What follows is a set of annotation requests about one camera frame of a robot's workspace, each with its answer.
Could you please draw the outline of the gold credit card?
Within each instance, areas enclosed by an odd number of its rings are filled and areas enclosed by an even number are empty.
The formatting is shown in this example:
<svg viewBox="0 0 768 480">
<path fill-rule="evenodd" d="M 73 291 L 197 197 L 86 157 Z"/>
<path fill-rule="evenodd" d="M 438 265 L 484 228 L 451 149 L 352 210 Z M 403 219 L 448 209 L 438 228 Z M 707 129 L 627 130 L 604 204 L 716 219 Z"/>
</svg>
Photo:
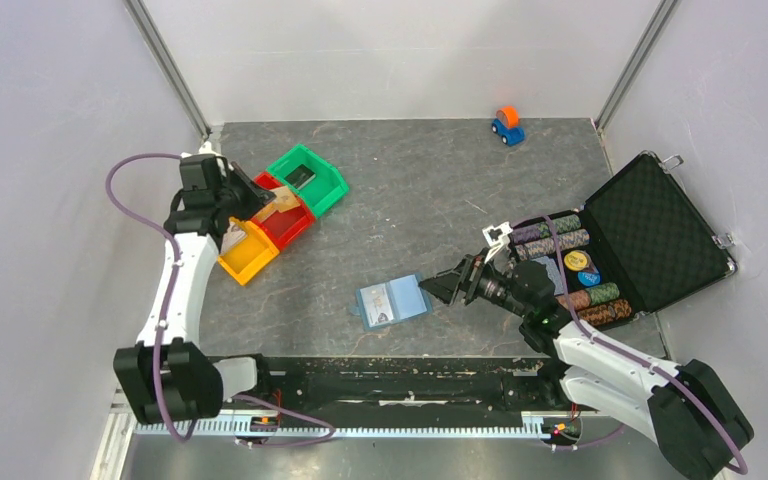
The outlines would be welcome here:
<svg viewBox="0 0 768 480">
<path fill-rule="evenodd" d="M 275 195 L 275 198 L 252 217 L 253 221 L 265 222 L 277 213 L 286 213 L 300 206 L 300 200 L 287 186 L 271 189 L 270 192 Z"/>
</svg>

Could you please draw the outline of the blue leather card holder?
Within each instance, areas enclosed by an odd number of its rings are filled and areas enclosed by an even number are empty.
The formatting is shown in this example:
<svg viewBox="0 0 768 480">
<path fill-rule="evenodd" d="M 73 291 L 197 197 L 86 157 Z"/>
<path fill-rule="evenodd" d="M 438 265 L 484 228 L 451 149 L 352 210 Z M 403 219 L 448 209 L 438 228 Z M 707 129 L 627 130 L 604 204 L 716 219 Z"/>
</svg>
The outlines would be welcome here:
<svg viewBox="0 0 768 480">
<path fill-rule="evenodd" d="M 422 276 L 413 273 L 355 291 L 349 313 L 374 331 L 414 320 L 433 310 L 429 295 L 420 288 Z"/>
</svg>

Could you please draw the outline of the white VIP credit card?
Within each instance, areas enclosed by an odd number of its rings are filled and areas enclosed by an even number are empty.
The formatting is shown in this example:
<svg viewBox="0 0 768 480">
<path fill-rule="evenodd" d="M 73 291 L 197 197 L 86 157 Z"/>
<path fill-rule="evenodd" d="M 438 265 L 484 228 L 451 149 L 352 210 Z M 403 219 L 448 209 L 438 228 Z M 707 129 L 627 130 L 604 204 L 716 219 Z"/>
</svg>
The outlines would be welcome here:
<svg viewBox="0 0 768 480">
<path fill-rule="evenodd" d="M 377 284 L 361 290 L 365 319 L 370 328 L 389 325 L 394 319 L 392 305 L 385 284 Z"/>
</svg>

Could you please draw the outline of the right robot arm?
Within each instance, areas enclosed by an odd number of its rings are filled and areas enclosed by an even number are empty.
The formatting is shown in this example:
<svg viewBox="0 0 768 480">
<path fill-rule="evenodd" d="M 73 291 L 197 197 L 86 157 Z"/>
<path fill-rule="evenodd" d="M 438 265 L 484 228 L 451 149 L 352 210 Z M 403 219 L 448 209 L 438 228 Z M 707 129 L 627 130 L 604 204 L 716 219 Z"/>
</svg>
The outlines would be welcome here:
<svg viewBox="0 0 768 480">
<path fill-rule="evenodd" d="M 467 255 L 419 286 L 446 304 L 482 299 L 520 317 L 525 342 L 552 360 L 537 382 L 545 405 L 572 402 L 611 416 L 651 440 L 687 479 L 747 474 L 742 450 L 754 429 L 711 366 L 635 350 L 562 306 L 545 265 L 525 261 L 501 273 L 485 256 Z"/>
</svg>

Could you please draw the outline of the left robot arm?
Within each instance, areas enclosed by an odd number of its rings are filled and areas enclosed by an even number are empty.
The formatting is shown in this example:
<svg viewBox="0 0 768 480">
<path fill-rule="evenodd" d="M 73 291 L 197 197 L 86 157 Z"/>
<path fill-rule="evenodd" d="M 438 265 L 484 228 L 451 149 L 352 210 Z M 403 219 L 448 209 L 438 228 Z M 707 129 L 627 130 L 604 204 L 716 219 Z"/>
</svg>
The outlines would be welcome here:
<svg viewBox="0 0 768 480">
<path fill-rule="evenodd" d="M 274 199 L 225 156 L 208 151 L 174 154 L 181 187 L 163 223 L 126 207 L 113 192 L 115 175 L 137 161 L 127 157 L 105 179 L 111 203 L 164 239 L 163 268 L 145 325 L 134 345 L 116 350 L 113 370 L 136 420 L 175 425 L 214 418 L 238 395 L 250 407 L 266 405 L 273 379 L 256 354 L 212 361 L 200 349 L 201 314 L 213 266 L 234 221 L 251 219 Z"/>
</svg>

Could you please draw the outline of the grey card in yellow bin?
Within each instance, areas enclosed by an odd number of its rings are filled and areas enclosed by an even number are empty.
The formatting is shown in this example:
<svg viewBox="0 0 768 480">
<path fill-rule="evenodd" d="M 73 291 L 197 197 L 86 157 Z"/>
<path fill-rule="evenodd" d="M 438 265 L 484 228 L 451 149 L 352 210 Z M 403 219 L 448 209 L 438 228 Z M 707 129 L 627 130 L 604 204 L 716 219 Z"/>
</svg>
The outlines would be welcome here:
<svg viewBox="0 0 768 480">
<path fill-rule="evenodd" d="M 224 256 L 233 250 L 247 237 L 247 233 L 239 223 L 232 221 L 222 237 L 219 255 Z"/>
</svg>

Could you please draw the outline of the dark card in green bin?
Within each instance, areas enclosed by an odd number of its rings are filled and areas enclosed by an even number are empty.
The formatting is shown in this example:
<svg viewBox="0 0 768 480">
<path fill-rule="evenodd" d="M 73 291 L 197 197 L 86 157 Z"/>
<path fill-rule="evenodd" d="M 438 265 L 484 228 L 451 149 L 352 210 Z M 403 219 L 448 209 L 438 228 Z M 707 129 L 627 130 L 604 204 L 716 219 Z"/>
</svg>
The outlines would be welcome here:
<svg viewBox="0 0 768 480">
<path fill-rule="evenodd" d="M 299 165 L 292 170 L 285 179 L 288 184 L 297 190 L 303 189 L 316 177 L 316 172 L 307 165 Z"/>
</svg>

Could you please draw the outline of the red plastic bin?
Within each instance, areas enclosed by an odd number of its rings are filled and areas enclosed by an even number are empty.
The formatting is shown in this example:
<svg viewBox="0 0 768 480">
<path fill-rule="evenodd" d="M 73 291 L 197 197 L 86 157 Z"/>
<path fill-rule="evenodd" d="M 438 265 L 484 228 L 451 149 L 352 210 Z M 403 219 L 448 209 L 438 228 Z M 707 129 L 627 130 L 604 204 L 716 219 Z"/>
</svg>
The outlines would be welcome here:
<svg viewBox="0 0 768 480">
<path fill-rule="evenodd" d="M 287 186 L 266 171 L 258 174 L 254 178 L 254 182 L 269 190 Z M 315 216 L 306 203 L 296 193 L 295 195 L 300 200 L 299 207 L 286 213 L 277 213 L 265 222 L 252 220 L 281 251 L 285 250 L 287 246 L 293 243 L 299 235 L 308 230 L 315 222 Z"/>
</svg>

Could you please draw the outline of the green plastic bin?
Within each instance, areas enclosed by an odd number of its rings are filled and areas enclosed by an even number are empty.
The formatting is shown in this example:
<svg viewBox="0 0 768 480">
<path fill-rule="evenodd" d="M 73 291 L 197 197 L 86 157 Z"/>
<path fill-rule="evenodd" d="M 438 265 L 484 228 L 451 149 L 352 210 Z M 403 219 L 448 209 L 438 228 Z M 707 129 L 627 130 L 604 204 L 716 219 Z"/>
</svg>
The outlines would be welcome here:
<svg viewBox="0 0 768 480">
<path fill-rule="evenodd" d="M 340 171 L 302 144 L 292 147 L 266 171 L 297 194 L 317 219 L 349 192 Z"/>
</svg>

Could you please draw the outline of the yellow plastic bin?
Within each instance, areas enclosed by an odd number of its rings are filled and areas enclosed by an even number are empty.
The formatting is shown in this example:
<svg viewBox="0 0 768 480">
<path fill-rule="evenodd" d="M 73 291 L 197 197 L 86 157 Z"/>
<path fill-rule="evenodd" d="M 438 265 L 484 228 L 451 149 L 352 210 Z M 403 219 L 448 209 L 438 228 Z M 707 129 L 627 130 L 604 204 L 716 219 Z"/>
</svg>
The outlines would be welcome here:
<svg viewBox="0 0 768 480">
<path fill-rule="evenodd" d="M 219 255 L 219 265 L 240 285 L 247 285 L 278 254 L 278 247 L 266 233 L 252 221 L 237 222 L 247 233 L 247 237 L 224 256 Z"/>
</svg>

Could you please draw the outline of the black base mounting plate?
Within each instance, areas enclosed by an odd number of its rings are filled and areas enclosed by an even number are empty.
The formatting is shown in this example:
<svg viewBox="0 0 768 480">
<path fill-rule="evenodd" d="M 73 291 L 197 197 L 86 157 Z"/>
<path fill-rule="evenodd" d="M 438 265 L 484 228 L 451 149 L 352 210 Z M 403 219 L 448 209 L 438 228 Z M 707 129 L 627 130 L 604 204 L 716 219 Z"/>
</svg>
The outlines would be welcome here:
<svg viewBox="0 0 768 480">
<path fill-rule="evenodd" d="M 537 357 L 259 356 L 249 395 L 337 428 L 513 427 L 523 412 L 567 417 L 560 369 Z"/>
</svg>

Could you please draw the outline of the yellow dealer chip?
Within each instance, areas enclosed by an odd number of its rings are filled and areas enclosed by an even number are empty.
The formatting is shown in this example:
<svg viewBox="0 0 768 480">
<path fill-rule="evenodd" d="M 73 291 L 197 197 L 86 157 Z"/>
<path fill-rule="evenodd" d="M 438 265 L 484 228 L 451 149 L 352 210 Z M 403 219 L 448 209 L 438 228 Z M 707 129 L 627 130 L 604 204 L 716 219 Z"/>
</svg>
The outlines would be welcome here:
<svg viewBox="0 0 768 480">
<path fill-rule="evenodd" d="M 585 251 L 572 250 L 564 256 L 563 263 L 567 269 L 580 272 L 591 266 L 591 259 Z"/>
</svg>

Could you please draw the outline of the blue dealer chip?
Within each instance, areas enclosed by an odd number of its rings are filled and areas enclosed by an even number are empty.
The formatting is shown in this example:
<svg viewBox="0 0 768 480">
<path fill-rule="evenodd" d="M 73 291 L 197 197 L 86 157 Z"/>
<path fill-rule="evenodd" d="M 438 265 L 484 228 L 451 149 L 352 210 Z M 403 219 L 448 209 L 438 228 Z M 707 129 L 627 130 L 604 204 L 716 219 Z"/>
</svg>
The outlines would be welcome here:
<svg viewBox="0 0 768 480">
<path fill-rule="evenodd" d="M 579 271 L 577 273 L 577 279 L 585 288 L 599 285 L 602 282 L 601 273 L 596 269 Z"/>
</svg>

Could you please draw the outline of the blue orange toy car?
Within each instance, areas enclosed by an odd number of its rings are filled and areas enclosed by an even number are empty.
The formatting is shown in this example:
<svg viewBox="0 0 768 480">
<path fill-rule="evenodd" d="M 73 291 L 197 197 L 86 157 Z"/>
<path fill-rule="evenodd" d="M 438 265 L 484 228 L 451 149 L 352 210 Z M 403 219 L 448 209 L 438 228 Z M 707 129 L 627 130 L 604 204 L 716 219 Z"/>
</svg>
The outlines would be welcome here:
<svg viewBox="0 0 768 480">
<path fill-rule="evenodd" d="M 518 112 L 513 106 L 505 106 L 496 111 L 491 123 L 491 131 L 507 146 L 518 145 L 526 139 Z"/>
</svg>

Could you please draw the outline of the black poker chip case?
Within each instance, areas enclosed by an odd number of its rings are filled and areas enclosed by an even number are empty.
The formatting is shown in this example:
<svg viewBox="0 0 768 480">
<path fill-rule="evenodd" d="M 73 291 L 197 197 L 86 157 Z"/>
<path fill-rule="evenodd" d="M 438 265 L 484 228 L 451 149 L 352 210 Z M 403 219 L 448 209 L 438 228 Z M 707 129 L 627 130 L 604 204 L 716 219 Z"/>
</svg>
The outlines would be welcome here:
<svg viewBox="0 0 768 480">
<path fill-rule="evenodd" d="M 576 211 L 551 214 L 562 257 L 585 251 L 601 273 L 585 288 L 555 256 L 542 218 L 514 223 L 507 269 L 545 265 L 555 298 L 570 294 L 579 318 L 607 330 L 656 313 L 734 274 L 737 263 L 670 173 L 650 151 L 639 153 Z"/>
</svg>

